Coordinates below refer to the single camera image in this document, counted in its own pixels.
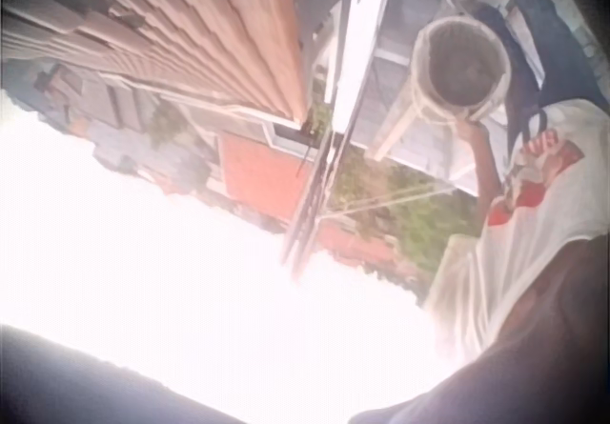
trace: bright sky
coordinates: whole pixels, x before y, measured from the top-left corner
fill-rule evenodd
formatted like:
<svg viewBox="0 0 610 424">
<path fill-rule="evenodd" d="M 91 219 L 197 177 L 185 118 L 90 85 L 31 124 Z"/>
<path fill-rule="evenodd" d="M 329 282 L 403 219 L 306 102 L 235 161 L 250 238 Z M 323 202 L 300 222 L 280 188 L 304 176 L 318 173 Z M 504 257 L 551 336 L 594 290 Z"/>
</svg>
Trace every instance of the bright sky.
<svg viewBox="0 0 610 424">
<path fill-rule="evenodd" d="M 114 174 L 14 107 L 0 121 L 0 322 L 251 424 L 344 423 L 442 378 L 415 298 L 280 236 Z"/>
</svg>

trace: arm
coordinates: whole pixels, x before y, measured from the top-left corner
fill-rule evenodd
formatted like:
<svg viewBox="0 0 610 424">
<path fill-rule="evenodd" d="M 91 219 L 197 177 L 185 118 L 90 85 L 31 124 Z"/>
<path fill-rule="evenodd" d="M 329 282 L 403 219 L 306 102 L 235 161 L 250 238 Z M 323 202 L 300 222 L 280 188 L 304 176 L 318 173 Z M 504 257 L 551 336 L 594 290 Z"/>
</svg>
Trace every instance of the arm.
<svg viewBox="0 0 610 424">
<path fill-rule="evenodd" d="M 492 201 L 501 195 L 502 191 L 494 154 L 489 143 L 489 133 L 479 123 L 458 120 L 457 136 L 470 145 L 475 156 L 478 183 L 477 211 L 479 223 L 482 225 L 485 222 Z"/>
</svg>

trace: person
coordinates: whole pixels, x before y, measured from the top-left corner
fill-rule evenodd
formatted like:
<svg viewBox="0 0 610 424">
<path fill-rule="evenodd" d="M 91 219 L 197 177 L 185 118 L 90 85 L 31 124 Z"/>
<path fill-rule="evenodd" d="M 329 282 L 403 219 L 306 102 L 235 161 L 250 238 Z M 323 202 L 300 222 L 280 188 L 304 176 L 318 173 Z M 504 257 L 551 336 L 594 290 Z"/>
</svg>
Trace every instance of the person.
<svg viewBox="0 0 610 424">
<path fill-rule="evenodd" d="M 429 299 L 454 305 L 446 329 L 460 368 L 351 424 L 610 422 L 608 102 L 552 0 L 515 0 L 544 69 L 541 88 L 499 11 L 455 2 L 509 54 L 511 167 L 502 184 L 487 130 L 458 121 L 475 157 L 484 225 L 450 270 L 451 289 L 435 283 Z"/>
</svg>

